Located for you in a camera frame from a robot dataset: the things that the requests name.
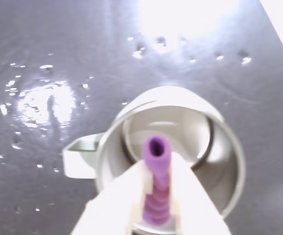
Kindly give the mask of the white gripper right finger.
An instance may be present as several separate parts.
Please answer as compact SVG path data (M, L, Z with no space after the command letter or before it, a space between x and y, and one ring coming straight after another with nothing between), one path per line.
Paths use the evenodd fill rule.
M177 153L172 155L170 184L177 235L231 234L199 179Z

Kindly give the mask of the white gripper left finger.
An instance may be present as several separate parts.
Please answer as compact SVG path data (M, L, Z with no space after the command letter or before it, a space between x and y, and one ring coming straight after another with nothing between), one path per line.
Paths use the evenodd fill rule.
M88 201L71 234L131 235L151 191L152 173L138 161Z

